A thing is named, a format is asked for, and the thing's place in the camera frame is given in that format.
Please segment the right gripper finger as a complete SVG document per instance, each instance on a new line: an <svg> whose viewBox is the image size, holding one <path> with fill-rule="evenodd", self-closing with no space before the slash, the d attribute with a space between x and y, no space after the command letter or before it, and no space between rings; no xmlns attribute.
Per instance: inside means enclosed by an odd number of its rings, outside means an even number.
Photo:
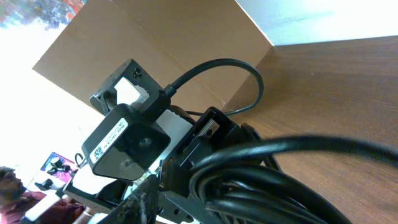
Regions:
<svg viewBox="0 0 398 224"><path fill-rule="evenodd" d="M98 224L155 224L158 204L159 179L151 174Z"/></svg>

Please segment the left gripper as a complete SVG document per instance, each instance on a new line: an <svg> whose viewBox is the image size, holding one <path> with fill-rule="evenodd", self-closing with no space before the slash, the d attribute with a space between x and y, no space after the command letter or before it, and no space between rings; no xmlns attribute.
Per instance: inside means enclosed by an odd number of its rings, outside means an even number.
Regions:
<svg viewBox="0 0 398 224"><path fill-rule="evenodd" d="M190 169L205 157L222 147L260 141L261 137L250 125L238 125L220 110L211 107L198 121L192 120L183 109L173 106L176 114L192 124L191 128L177 131L176 143L162 159L158 216L174 223L247 223L236 213L208 211L191 195Z"/></svg>

